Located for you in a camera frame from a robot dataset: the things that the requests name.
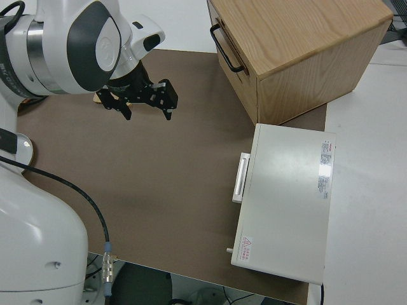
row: white box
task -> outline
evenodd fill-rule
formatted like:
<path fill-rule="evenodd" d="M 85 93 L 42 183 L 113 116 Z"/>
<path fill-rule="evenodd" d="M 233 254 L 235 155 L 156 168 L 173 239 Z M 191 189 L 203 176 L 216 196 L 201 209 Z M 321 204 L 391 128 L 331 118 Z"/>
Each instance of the white box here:
<path fill-rule="evenodd" d="M 322 284 L 335 138 L 256 125 L 233 265 Z"/>

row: white table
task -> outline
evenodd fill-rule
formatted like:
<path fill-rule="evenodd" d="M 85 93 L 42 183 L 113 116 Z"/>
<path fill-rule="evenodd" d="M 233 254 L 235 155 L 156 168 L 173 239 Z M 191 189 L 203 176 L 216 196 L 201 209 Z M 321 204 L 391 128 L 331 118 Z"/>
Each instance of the white table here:
<path fill-rule="evenodd" d="M 379 46 L 357 88 L 328 104 L 337 134 L 325 304 L 407 302 L 407 48 Z M 308 304 L 319 304 L 311 287 Z"/>

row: white handle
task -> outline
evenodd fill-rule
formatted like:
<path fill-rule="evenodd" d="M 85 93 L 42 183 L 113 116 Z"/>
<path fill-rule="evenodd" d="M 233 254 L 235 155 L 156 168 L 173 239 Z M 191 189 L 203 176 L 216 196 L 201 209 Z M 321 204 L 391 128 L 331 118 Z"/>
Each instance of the white handle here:
<path fill-rule="evenodd" d="M 242 152 L 240 155 L 239 168 L 236 175 L 235 190 L 233 192 L 232 201 L 242 203 L 244 184 L 246 182 L 247 167 L 249 166 L 250 154 Z"/>

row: cable connector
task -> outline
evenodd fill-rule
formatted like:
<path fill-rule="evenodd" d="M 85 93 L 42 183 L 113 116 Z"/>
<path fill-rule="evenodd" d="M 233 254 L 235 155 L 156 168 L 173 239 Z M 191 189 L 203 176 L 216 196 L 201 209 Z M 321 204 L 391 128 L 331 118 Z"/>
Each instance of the cable connector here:
<path fill-rule="evenodd" d="M 113 263 L 114 256 L 112 255 L 112 245 L 110 244 L 110 242 L 106 242 L 104 244 L 103 265 L 102 265 L 102 280 L 105 297 L 112 295 Z"/>

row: black cable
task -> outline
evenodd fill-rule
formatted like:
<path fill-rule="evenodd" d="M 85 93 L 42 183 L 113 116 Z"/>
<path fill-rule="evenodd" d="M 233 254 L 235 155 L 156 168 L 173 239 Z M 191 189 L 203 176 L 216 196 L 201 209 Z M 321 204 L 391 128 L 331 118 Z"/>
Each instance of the black cable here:
<path fill-rule="evenodd" d="M 23 168 L 24 170 L 28 170 L 28 171 L 33 172 L 33 173 L 38 173 L 38 174 L 40 174 L 42 176 L 51 178 L 53 180 L 61 182 L 62 184 L 65 184 L 66 186 L 69 186 L 71 189 L 74 189 L 75 191 L 80 193 L 80 195 L 82 195 L 82 197 L 84 197 L 89 202 L 89 204 L 92 206 L 92 208 L 95 210 L 97 216 L 99 217 L 100 223 L 102 224 L 105 240 L 106 240 L 106 242 L 109 241 L 109 232 L 107 230 L 107 225 L 106 225 L 106 222 L 105 222 L 105 220 L 103 218 L 102 212 L 99 210 L 99 207 L 93 201 L 93 199 L 91 199 L 91 197 L 89 197 L 89 195 L 87 195 L 87 193 L 82 191 L 82 189 L 80 189 L 78 186 L 76 186 L 73 183 L 69 182 L 68 180 L 65 180 L 65 179 L 63 179 L 63 178 L 61 178 L 59 176 L 56 176 L 56 175 L 52 174 L 52 173 L 48 173 L 48 172 L 46 172 L 44 170 L 40 170 L 38 168 L 29 166 L 29 165 L 25 165 L 25 164 L 17 162 L 17 161 L 7 159 L 7 158 L 5 158 L 3 156 L 0 156 L 0 161 L 4 162 L 4 163 L 7 163 L 7 164 L 10 164 L 10 165 L 13 165 L 13 166 L 16 166 L 16 167 L 19 167 L 19 168 Z"/>
<path fill-rule="evenodd" d="M 231 305 L 231 302 L 230 302 L 230 300 L 229 300 L 229 298 L 228 298 L 228 295 L 226 294 L 226 290 L 224 289 L 224 286 L 222 286 L 222 288 L 223 288 L 224 297 L 225 297 L 226 300 L 228 301 L 229 305 Z"/>
<path fill-rule="evenodd" d="M 234 301 L 232 301 L 230 304 L 233 304 L 234 302 L 237 302 L 237 301 L 240 301 L 242 299 L 245 299 L 247 297 L 252 297 L 252 296 L 254 296 L 254 294 L 248 294 L 248 295 L 245 295 L 244 297 L 239 297 L 238 299 L 235 299 Z"/>
<path fill-rule="evenodd" d="M 245 295 L 244 297 L 239 297 L 238 299 L 235 299 L 235 300 L 231 301 L 231 300 L 229 299 L 228 295 L 226 294 L 226 290 L 225 290 L 224 286 L 222 286 L 222 288 L 223 288 L 224 297 L 225 297 L 226 300 L 228 301 L 229 305 L 232 305 L 234 302 L 237 302 L 237 301 L 240 301 L 240 300 L 243 300 L 243 299 L 246 299 L 246 298 L 248 298 L 248 297 L 252 297 L 252 296 L 255 295 L 255 294 L 248 294 L 248 295 Z"/>
<path fill-rule="evenodd" d="M 23 15 L 23 12 L 25 10 L 25 3 L 23 1 L 15 1 L 11 3 L 9 6 L 7 6 L 3 11 L 0 11 L 0 17 L 5 16 L 9 11 L 11 11 L 13 8 L 16 8 L 18 6 L 18 11 L 14 15 L 14 17 L 4 26 L 4 34 L 9 33 L 17 22 L 20 20 L 21 16 Z"/>
<path fill-rule="evenodd" d="M 324 305 L 324 298 L 325 298 L 325 291 L 324 291 L 324 284 L 321 285 L 321 305 Z"/>
<path fill-rule="evenodd" d="M 90 261 L 90 263 L 86 265 L 86 268 L 89 267 L 90 265 L 92 265 L 93 262 L 96 261 L 96 259 L 97 259 L 98 256 L 99 256 L 99 255 L 96 254 L 95 258 L 92 259 L 92 260 Z"/>

